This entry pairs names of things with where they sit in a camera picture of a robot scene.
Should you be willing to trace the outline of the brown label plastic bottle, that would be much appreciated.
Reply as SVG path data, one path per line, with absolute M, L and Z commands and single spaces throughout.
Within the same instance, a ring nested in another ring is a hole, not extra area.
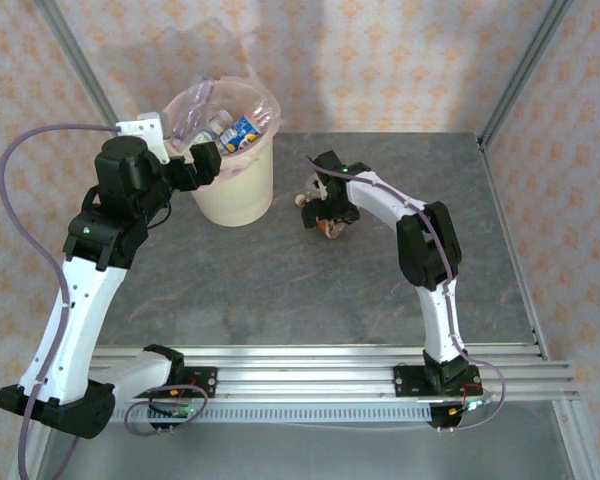
M 294 203 L 301 210 L 301 219 L 302 206 L 307 200 L 304 194 L 297 194 L 294 199 Z M 341 235 L 347 225 L 345 223 L 337 223 L 335 217 L 340 211 L 351 208 L 350 202 L 343 199 L 325 199 L 322 201 L 324 202 L 322 219 L 314 229 L 319 230 L 328 239 L 334 240 Z

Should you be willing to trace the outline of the small clear bottle white cap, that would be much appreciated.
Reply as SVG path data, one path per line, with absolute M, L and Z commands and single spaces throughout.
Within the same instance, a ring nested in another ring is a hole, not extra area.
M 224 109 L 218 110 L 212 114 L 208 120 L 209 128 L 216 135 L 222 134 L 234 123 L 232 115 Z

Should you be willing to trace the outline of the Pepsi label plastic bottle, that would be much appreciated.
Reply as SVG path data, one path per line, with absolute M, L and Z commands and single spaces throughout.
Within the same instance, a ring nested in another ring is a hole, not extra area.
M 267 131 L 273 113 L 269 101 L 253 103 L 219 136 L 220 145 L 228 154 L 250 147 Z

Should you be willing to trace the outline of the clear bottle green cap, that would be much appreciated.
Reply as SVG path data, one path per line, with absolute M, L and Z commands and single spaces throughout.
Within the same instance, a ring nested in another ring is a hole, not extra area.
M 172 139 L 183 144 L 205 121 L 214 81 L 199 75 L 181 96 L 172 122 Z

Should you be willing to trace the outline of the pink plastic bin liner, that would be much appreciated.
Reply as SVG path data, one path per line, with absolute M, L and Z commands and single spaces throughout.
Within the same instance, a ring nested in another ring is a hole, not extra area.
M 227 174 L 238 173 L 256 161 L 256 149 L 258 147 L 263 147 L 266 141 L 275 134 L 275 130 L 280 124 L 281 108 L 271 91 L 269 91 L 260 79 L 254 75 L 248 77 L 223 76 L 219 79 L 211 79 L 214 81 L 214 89 L 209 102 L 206 121 L 183 144 L 176 143 L 172 139 L 172 122 L 174 120 L 175 110 L 180 103 L 181 96 L 190 85 L 183 92 L 178 94 L 165 108 L 167 116 L 166 147 L 174 154 L 190 158 L 192 156 L 190 149 L 193 144 L 213 141 L 216 143 L 218 150 L 222 155 L 220 171 Z M 218 110 L 224 109 L 232 115 L 235 122 L 244 114 L 245 110 L 250 105 L 261 100 L 269 101 L 274 111 L 273 118 L 267 131 L 250 147 L 234 154 L 228 154 L 220 145 L 219 136 L 221 134 L 216 135 L 209 128 L 209 118 Z

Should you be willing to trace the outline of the cream plastic bin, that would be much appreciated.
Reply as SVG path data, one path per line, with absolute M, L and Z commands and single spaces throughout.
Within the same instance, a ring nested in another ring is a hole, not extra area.
M 263 147 L 256 149 L 256 161 L 249 167 L 234 174 L 219 171 L 211 185 L 192 192 L 208 220 L 221 226 L 240 227 L 255 222 L 266 213 L 273 200 L 275 134 Z

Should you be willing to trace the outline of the small circuit board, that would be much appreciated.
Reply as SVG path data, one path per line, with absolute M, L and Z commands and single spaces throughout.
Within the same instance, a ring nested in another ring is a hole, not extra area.
M 450 416 L 459 417 L 466 412 L 474 411 L 480 407 L 486 406 L 494 401 L 493 397 L 480 397 L 479 399 L 468 401 L 460 407 L 453 407 L 448 410 Z
M 149 403 L 148 409 L 156 418 L 186 419 L 193 412 L 188 404 Z

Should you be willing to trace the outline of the aluminium frame post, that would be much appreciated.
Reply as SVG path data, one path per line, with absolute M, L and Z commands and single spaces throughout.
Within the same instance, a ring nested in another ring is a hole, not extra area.
M 551 0 L 538 28 L 521 56 L 482 132 L 476 137 L 479 150 L 486 153 L 513 109 L 518 97 L 538 66 L 545 50 L 560 28 L 574 0 Z
M 119 117 L 67 22 L 57 0 L 33 0 L 33 4 L 49 27 L 56 43 L 70 63 L 100 117 L 107 125 L 115 127 L 119 121 Z

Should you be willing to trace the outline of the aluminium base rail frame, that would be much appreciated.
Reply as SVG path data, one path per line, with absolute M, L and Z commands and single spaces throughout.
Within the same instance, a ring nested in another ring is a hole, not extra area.
M 566 361 L 545 361 L 532 345 L 481 345 L 479 369 L 484 393 L 513 401 L 576 398 L 580 389 Z M 121 402 L 163 387 L 183 366 L 218 369 L 217 401 L 388 402 L 394 399 L 445 402 L 463 397 L 397 397 L 393 368 L 423 365 L 423 354 L 409 347 L 207 346 L 182 347 L 176 354 L 141 348 L 101 347 L 83 358 L 53 363 L 42 386 L 45 396 L 74 401 L 90 380 L 111 384 Z

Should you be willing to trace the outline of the aluminium table side rail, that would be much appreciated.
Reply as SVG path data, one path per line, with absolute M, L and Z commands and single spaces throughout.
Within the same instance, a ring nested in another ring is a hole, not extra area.
M 498 219 L 499 219 L 499 222 L 501 225 L 501 229 L 502 229 L 502 232 L 504 235 L 504 240 L 505 240 L 505 243 L 507 246 L 507 250 L 508 250 L 508 253 L 509 253 L 509 256 L 511 259 L 512 268 L 514 270 L 514 274 L 516 277 L 516 282 L 517 282 L 517 285 L 520 290 L 521 298 L 522 298 L 525 312 L 526 312 L 526 317 L 529 322 L 535 344 L 539 351 L 539 355 L 543 360 L 548 361 L 551 359 L 551 356 L 550 356 L 550 353 L 548 350 L 545 335 L 544 335 L 544 332 L 542 331 L 541 322 L 539 320 L 537 310 L 534 305 L 534 301 L 532 298 L 531 290 L 529 288 L 529 284 L 527 282 L 524 271 L 520 264 L 518 251 L 516 249 L 515 241 L 511 234 L 511 230 L 509 228 L 509 223 L 507 221 L 505 211 L 503 208 L 503 203 L 501 201 L 501 198 L 500 198 L 500 195 L 499 195 L 499 192 L 497 189 L 495 177 L 494 177 L 492 169 L 489 165 L 487 151 L 486 151 L 486 148 L 483 146 L 483 144 L 480 142 L 479 138 L 476 139 L 476 143 L 477 143 L 478 150 L 479 150 L 479 153 L 481 156 L 481 161 L 482 161 L 482 164 L 483 164 L 483 167 L 485 170 L 485 174 L 486 174 L 487 182 L 488 182 L 488 185 L 489 185 L 489 188 L 491 191 L 491 195 L 493 197 L 495 209 L 496 209 Z

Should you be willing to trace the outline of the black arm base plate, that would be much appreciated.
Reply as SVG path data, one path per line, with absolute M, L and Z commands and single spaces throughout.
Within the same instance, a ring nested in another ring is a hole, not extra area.
M 448 380 L 443 380 L 433 367 L 424 365 L 397 365 L 393 374 L 397 397 L 460 397 L 484 393 L 481 381 L 477 380 L 479 369 L 474 365 Z
M 167 390 L 158 392 L 145 391 L 138 395 L 141 399 L 190 399 L 202 398 L 203 395 L 196 389 L 174 388 L 174 385 L 193 385 L 204 390 L 208 398 L 214 398 L 216 395 L 216 386 L 218 383 L 218 369 L 216 367 L 202 366 L 183 366 L 176 373 L 171 374 L 166 385 Z

